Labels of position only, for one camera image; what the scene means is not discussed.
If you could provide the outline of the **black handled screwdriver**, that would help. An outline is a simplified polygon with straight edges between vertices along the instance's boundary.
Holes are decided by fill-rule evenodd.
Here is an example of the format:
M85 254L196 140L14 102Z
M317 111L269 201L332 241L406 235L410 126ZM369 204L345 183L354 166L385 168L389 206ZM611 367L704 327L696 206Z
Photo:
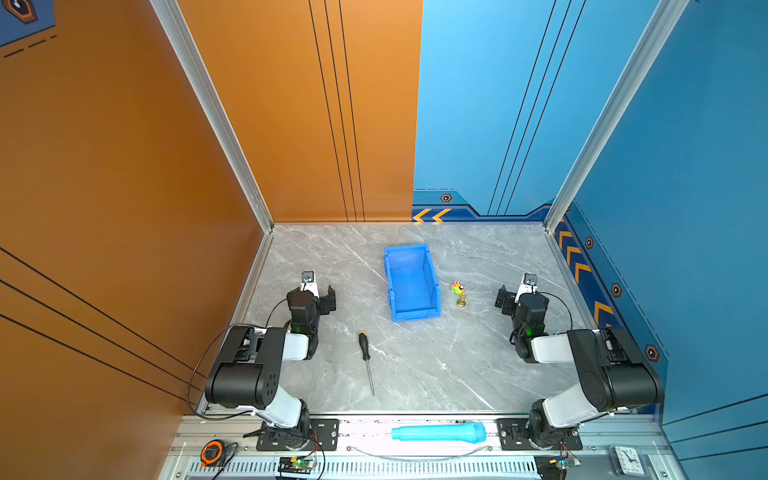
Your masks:
M372 370L370 365L371 356L370 356L369 340L368 340L367 334L364 331L360 331L358 334L358 344L361 349L363 361L365 362L371 394L375 395L375 386L374 386L373 375L372 375Z

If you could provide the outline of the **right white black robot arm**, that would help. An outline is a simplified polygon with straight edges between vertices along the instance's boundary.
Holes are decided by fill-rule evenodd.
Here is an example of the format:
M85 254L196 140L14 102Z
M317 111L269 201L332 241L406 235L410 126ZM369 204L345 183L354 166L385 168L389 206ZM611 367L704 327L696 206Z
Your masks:
M528 364L570 364L577 383L534 402L524 426L513 431L533 447L551 449L579 434L579 426L620 409L660 404L660 376L622 328L545 331L549 299L530 285L501 287L495 306L512 321L510 344Z

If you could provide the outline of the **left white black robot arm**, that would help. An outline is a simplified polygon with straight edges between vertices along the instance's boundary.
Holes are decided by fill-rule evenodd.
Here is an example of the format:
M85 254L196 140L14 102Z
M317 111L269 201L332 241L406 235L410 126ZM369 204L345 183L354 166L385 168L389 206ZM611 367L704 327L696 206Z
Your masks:
M283 327L237 325L226 334L207 377L207 402L264 421L262 433L280 447L300 449L313 440L305 401L280 385L285 362L310 360L319 345L320 317L336 310L336 292L308 287L286 295L291 318Z

